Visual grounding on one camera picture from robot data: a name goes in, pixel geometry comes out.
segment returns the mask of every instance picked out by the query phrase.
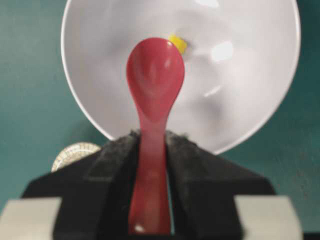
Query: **white bowl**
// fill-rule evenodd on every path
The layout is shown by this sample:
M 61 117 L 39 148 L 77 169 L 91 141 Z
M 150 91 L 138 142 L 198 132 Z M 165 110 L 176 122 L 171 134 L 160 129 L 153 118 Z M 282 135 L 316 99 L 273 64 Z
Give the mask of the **white bowl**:
M 300 52 L 295 0 L 68 0 L 61 51 L 80 108 L 110 139 L 139 128 L 126 81 L 141 40 L 188 42 L 167 129 L 219 154 L 254 134 L 292 82 Z

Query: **bowl rim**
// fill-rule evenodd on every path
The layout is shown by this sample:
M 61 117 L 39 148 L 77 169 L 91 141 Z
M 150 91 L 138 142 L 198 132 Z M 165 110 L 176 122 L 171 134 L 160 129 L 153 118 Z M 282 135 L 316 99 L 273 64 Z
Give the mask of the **bowl rim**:
M 72 84 L 72 81 L 71 81 L 71 78 L 69 75 L 69 70 L 68 70 L 67 60 L 66 60 L 66 53 L 65 53 L 65 29 L 66 29 L 67 18 L 68 18 L 70 5 L 71 5 L 72 1 L 73 0 L 67 0 L 67 2 L 66 2 L 64 12 L 63 12 L 63 17 L 62 17 L 62 24 L 61 24 L 60 47 L 61 47 L 61 58 L 62 58 L 62 65 L 63 65 L 64 74 L 65 74 L 68 86 L 71 90 L 71 93 L 72 93 L 76 103 L 78 104 L 78 106 L 80 107 L 82 112 L 84 113 L 84 115 L 89 119 L 89 121 L 94 125 L 94 127 L 96 129 L 98 129 L 99 132 L 101 132 L 104 136 L 106 136 L 109 140 L 112 141 L 115 139 L 115 137 L 113 137 L 106 130 L 104 130 L 90 116 L 90 114 L 88 113 L 88 111 L 86 110 L 84 105 L 81 103 L 81 101 L 80 101 L 80 99 L 74 89 L 74 86 Z M 297 0 L 290 0 L 290 1 L 292 3 L 292 7 L 293 7 L 294 22 L 295 22 L 295 29 L 296 29 L 296 40 L 297 41 L 296 41 L 295 53 L 294 53 L 294 64 L 292 65 L 291 70 L 290 70 L 290 74 L 289 74 L 290 81 L 287 84 L 286 90 L 283 91 L 283 94 L 282 94 L 281 98 L 279 99 L 279 102 L 274 106 L 274 108 L 271 111 L 267 112 L 264 115 L 264 117 L 259 122 L 257 122 L 255 124 L 255 126 L 253 126 L 247 133 L 245 133 L 241 137 L 237 138 L 235 141 L 227 144 L 226 146 L 224 146 L 218 150 L 215 150 L 213 153 L 216 155 L 222 154 L 222 153 L 236 147 L 237 145 L 239 145 L 239 144 L 243 143 L 244 141 L 246 141 L 247 139 L 249 139 L 256 132 L 258 132 L 258 130 L 260 130 L 268 122 L 268 120 L 274 115 L 274 113 L 277 111 L 277 109 L 279 108 L 281 103 L 284 101 L 284 99 L 285 99 L 285 97 L 286 97 L 286 95 L 292 85 L 293 79 L 294 79 L 296 71 L 297 71 L 299 57 L 300 57 L 300 53 L 301 53 L 301 19 L 300 19 Z

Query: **silver coin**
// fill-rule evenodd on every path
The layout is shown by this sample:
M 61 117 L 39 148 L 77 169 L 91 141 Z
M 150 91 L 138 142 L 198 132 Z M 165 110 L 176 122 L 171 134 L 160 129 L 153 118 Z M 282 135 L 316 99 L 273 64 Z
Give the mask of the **silver coin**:
M 101 150 L 100 146 L 90 142 L 78 142 L 67 146 L 56 156 L 51 172 L 57 171 L 99 150 Z

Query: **plastic spoon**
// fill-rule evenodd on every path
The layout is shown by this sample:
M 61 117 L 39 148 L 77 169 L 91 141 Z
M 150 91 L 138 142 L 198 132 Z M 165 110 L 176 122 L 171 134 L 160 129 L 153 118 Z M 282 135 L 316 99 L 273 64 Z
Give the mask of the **plastic spoon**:
M 182 56 L 163 38 L 141 41 L 128 58 L 126 77 L 141 129 L 128 218 L 130 234 L 170 234 L 165 130 L 184 76 Z

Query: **spoon bowl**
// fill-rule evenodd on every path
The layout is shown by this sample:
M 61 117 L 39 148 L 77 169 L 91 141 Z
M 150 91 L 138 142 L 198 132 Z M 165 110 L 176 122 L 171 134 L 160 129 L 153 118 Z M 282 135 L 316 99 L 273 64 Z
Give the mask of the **spoon bowl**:
M 138 113 L 153 121 L 167 118 L 184 74 L 182 56 L 170 41 L 156 37 L 141 41 L 127 62 L 127 81 L 140 106 Z

